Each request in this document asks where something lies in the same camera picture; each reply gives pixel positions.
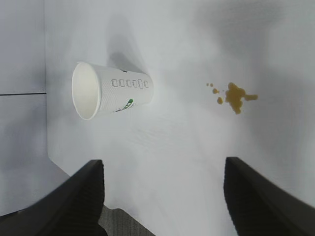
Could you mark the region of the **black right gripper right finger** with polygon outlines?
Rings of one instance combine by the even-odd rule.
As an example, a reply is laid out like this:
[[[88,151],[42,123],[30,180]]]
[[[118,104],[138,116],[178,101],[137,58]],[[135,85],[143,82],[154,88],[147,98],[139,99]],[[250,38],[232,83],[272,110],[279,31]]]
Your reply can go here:
[[[240,236],[313,236],[315,209],[238,157],[225,160],[224,198]]]

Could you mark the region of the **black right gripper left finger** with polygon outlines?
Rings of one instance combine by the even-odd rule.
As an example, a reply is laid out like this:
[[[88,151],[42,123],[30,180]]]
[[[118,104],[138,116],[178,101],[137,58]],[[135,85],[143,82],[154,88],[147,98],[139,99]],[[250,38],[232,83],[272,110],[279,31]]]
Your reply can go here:
[[[2,216],[2,236],[104,236],[104,167],[91,160],[30,207]]]

